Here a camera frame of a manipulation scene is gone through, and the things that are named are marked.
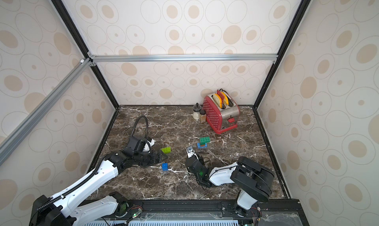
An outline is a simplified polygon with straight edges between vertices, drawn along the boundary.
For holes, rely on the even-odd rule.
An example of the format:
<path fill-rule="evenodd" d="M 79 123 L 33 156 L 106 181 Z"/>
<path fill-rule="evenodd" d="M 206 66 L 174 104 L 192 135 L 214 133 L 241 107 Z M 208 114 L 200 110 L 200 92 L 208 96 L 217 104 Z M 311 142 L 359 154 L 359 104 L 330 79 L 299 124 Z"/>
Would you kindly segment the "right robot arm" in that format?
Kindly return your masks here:
<path fill-rule="evenodd" d="M 246 217 L 252 206 L 257 202 L 267 202 L 272 194 L 274 173 L 254 162 L 240 157 L 237 162 L 224 167 L 209 169 L 202 157 L 197 154 L 186 159 L 186 168 L 194 174 L 197 183 L 206 188 L 235 184 L 241 191 L 233 206 L 228 211 L 240 217 Z"/>

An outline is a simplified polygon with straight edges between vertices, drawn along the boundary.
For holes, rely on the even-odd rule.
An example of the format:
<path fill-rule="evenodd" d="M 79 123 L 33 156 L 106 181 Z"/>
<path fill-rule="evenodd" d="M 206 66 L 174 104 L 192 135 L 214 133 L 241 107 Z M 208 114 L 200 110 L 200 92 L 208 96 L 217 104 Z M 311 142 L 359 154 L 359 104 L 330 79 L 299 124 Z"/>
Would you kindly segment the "lime green 2x4 lego brick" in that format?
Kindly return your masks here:
<path fill-rule="evenodd" d="M 171 153 L 171 147 L 161 148 L 161 151 L 162 151 L 164 154 Z"/>

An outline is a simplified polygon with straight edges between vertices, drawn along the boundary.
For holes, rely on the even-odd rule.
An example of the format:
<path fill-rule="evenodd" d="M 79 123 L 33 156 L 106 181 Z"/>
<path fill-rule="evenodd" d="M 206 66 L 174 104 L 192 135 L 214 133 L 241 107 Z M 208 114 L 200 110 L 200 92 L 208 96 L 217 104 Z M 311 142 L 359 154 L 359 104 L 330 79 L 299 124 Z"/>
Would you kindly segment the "light blue 2x4 lego brick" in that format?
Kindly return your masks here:
<path fill-rule="evenodd" d="M 204 149 L 204 148 L 207 148 L 207 147 L 208 147 L 207 143 L 205 143 L 205 144 L 197 143 L 197 148 L 198 149 Z"/>

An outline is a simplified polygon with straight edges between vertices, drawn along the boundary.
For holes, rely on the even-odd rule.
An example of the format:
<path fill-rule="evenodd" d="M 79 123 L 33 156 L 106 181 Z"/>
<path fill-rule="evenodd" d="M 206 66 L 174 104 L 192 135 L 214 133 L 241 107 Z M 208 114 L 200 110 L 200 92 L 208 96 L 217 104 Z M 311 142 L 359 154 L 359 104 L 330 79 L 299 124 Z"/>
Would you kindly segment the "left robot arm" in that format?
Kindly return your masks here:
<path fill-rule="evenodd" d="M 82 202 L 103 184 L 125 169 L 148 167 L 164 162 L 168 157 L 162 150 L 152 149 L 155 141 L 149 137 L 131 137 L 122 151 L 104 156 L 95 169 L 66 189 L 47 198 L 37 198 L 32 207 L 31 226 L 82 226 L 103 216 L 126 215 L 128 203 L 119 193 L 112 193 L 93 203 Z"/>

